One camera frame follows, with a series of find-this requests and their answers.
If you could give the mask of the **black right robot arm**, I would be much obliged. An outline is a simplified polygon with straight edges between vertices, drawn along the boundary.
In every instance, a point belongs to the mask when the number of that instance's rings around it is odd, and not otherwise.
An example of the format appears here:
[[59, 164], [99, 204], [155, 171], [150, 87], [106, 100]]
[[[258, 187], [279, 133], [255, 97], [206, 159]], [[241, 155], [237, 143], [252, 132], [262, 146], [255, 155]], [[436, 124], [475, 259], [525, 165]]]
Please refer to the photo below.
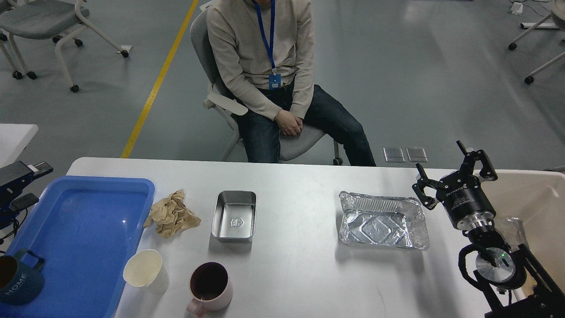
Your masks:
[[486, 298], [486, 318], [562, 318], [564, 292], [531, 250], [517, 250], [496, 229], [496, 211], [482, 182], [498, 175], [486, 152], [457, 145], [463, 154], [460, 168], [436, 181], [416, 164], [412, 189], [430, 211], [442, 203], [452, 227], [470, 240], [458, 254], [459, 271]]

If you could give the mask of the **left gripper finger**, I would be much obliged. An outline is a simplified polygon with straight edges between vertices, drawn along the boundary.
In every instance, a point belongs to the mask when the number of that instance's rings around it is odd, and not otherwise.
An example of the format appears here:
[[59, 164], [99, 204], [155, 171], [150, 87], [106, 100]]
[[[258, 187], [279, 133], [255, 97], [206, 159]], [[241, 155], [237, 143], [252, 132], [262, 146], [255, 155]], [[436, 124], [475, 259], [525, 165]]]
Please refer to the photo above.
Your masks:
[[54, 171], [48, 163], [26, 165], [16, 161], [0, 170], [0, 201], [14, 201], [32, 181]]

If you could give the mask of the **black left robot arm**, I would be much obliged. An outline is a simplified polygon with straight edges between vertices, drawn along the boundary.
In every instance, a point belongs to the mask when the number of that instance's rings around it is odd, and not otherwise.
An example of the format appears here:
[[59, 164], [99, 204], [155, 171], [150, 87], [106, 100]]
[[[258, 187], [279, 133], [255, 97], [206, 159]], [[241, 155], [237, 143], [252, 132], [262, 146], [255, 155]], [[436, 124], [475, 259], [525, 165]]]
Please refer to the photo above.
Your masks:
[[16, 217], [24, 209], [32, 207], [39, 198], [32, 193], [22, 196], [23, 189], [32, 181], [45, 176], [54, 169], [45, 162], [26, 165], [17, 161], [2, 167], [0, 170], [0, 228], [4, 229], [14, 223]]

